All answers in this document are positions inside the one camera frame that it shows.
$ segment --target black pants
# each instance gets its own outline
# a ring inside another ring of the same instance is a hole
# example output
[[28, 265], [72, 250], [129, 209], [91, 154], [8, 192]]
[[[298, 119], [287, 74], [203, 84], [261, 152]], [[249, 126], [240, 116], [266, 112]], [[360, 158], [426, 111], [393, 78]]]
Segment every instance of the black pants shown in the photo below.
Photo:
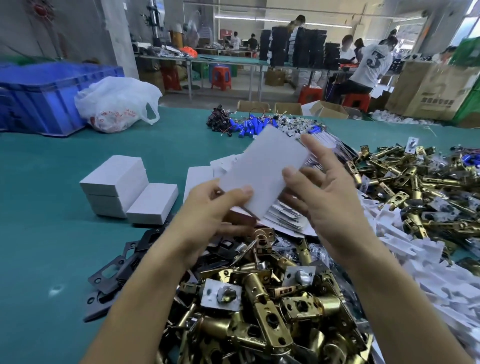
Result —
[[332, 103], [339, 104], [342, 98], [342, 95], [346, 94], [369, 94], [372, 92], [371, 87], [360, 85], [351, 80], [346, 80], [345, 82], [336, 85], [333, 92]]

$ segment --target fingernail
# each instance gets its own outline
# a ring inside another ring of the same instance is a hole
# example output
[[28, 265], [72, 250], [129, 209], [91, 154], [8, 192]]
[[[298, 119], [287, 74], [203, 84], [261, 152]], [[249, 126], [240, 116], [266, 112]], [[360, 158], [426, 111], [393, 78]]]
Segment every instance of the fingernail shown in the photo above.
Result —
[[243, 186], [241, 189], [242, 189], [242, 191], [244, 191], [245, 194], [247, 194], [247, 195], [253, 194], [253, 188], [252, 188], [252, 186], [250, 186], [250, 185]]
[[287, 178], [293, 176], [295, 173], [297, 173], [297, 170], [293, 166], [283, 168], [283, 175]]

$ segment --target forearm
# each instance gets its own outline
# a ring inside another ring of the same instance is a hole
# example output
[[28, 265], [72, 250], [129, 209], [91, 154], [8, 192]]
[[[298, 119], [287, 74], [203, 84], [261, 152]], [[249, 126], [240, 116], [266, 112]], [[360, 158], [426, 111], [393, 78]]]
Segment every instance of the forearm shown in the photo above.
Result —
[[149, 250], [113, 304], [82, 363], [151, 364], [184, 274], [175, 242], [162, 236]]
[[387, 364], [471, 364], [415, 281], [380, 242], [348, 270]]

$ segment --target blue bin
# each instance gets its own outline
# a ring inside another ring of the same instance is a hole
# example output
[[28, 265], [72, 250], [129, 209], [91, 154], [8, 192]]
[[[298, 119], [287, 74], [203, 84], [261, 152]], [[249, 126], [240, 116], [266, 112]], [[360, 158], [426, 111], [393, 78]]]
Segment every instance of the blue bin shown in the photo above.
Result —
[[211, 63], [208, 65], [208, 81], [212, 83], [213, 69], [216, 66], [228, 67], [230, 74], [232, 74], [232, 65], [231, 64], [221, 64], [221, 63]]
[[0, 130], [68, 136], [84, 128], [73, 98], [121, 67], [68, 62], [0, 67]]

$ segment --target red plastic stool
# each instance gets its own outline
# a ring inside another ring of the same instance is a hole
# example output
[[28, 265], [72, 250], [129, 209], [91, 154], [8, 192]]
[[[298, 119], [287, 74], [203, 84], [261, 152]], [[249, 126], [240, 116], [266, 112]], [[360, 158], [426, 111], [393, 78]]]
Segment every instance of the red plastic stool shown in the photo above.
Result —
[[181, 91], [179, 74], [176, 68], [162, 68], [163, 86], [166, 90]]
[[308, 87], [307, 85], [304, 85], [301, 88], [298, 103], [305, 105], [314, 101], [319, 101], [322, 99], [323, 94], [324, 89], [321, 87]]
[[212, 73], [212, 87], [217, 86], [225, 91], [227, 86], [232, 89], [232, 77], [230, 76], [230, 69], [228, 67], [216, 66]]
[[359, 110], [362, 110], [363, 112], [368, 112], [369, 105], [370, 105], [369, 94], [347, 94], [342, 103], [342, 106], [357, 108]]

